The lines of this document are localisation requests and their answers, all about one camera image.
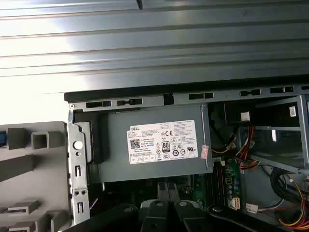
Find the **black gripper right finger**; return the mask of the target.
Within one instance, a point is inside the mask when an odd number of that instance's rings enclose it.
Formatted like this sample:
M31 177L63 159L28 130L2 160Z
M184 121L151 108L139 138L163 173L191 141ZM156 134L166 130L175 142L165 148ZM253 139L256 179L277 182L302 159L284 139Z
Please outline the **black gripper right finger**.
M181 200L175 183L169 183L169 194L179 221L188 232L282 232L277 226L268 224L228 207L211 205L206 211L195 202Z

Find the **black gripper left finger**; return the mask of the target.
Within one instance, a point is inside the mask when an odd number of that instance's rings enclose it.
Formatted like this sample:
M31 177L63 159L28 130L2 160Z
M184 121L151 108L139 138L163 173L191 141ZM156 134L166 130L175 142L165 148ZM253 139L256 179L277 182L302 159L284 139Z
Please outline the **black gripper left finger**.
M66 229L67 232L165 232L169 217L169 186L157 185L158 199L144 201L138 209L121 204L84 222Z

